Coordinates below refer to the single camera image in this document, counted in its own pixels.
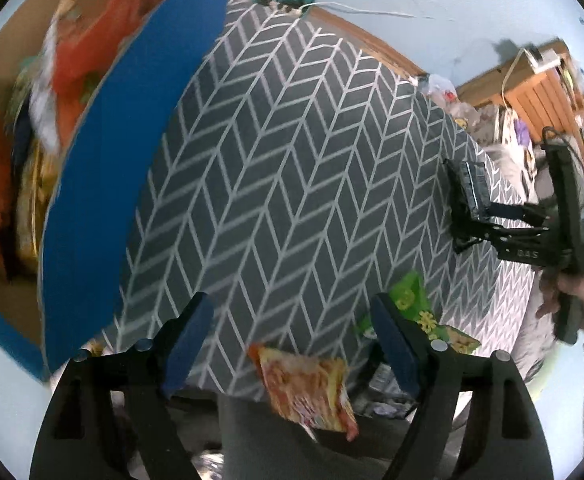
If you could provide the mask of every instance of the snack bag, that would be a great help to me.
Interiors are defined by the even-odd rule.
[[[459,354],[472,354],[481,342],[459,329],[438,323],[418,272],[412,270],[395,284],[388,295],[405,319],[416,322],[430,340],[441,339]],[[357,326],[358,332],[365,338],[376,340],[370,314],[365,316]]]
[[[349,442],[358,435],[342,359],[293,355],[256,344],[248,355],[280,416],[309,428],[341,431]]]

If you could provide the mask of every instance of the blue board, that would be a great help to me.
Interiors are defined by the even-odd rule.
[[[226,5],[165,0],[102,82],[77,131],[43,237],[50,370],[112,322],[147,169],[183,89],[223,28]]]

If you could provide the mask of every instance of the gray chevron cushion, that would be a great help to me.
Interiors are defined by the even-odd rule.
[[[217,311],[189,382],[255,398],[249,343],[340,356],[356,372],[368,299],[416,269],[443,323],[481,354],[511,350],[530,268],[487,244],[453,253],[444,157],[486,161],[492,198],[518,200],[376,59],[308,20],[230,4],[148,172],[106,338],[120,351],[153,336],[204,290]]]

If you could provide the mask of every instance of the wooden shelf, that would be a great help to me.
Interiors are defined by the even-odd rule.
[[[578,88],[570,89],[562,70],[571,66],[570,52],[557,40],[539,47],[540,51],[553,49],[564,61],[564,68],[551,68],[535,74],[525,56],[521,56],[506,82],[505,103],[501,86],[514,59],[467,82],[458,88],[458,97],[479,108],[486,104],[509,105],[528,125],[533,142],[542,142],[543,128],[552,126],[558,132],[572,135],[584,161],[584,139],[576,116],[584,114],[584,94]]]

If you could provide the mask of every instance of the white cable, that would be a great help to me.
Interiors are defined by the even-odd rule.
[[[305,4],[298,8],[300,12],[303,12],[305,7],[319,6],[319,5],[332,5],[337,7],[343,7],[344,9],[354,10],[355,12],[361,12],[363,14],[386,14],[389,16],[398,16],[399,18],[421,18],[423,20],[436,20],[432,16],[415,16],[414,14],[407,14],[405,12],[396,12],[395,10],[369,10],[369,9],[357,9],[357,7],[351,7],[349,5],[340,4],[339,2],[313,2],[311,4]]]
[[[514,67],[517,65],[518,60],[521,59],[521,54],[523,54],[525,51],[526,50],[524,48],[520,48],[518,50],[517,57],[514,58],[514,61],[510,65],[510,68],[505,73],[505,77],[503,78],[503,82],[501,83],[501,98],[503,99],[503,106],[508,105],[507,101],[505,100],[505,84],[508,82],[508,79],[512,75],[512,72],[514,72]]]

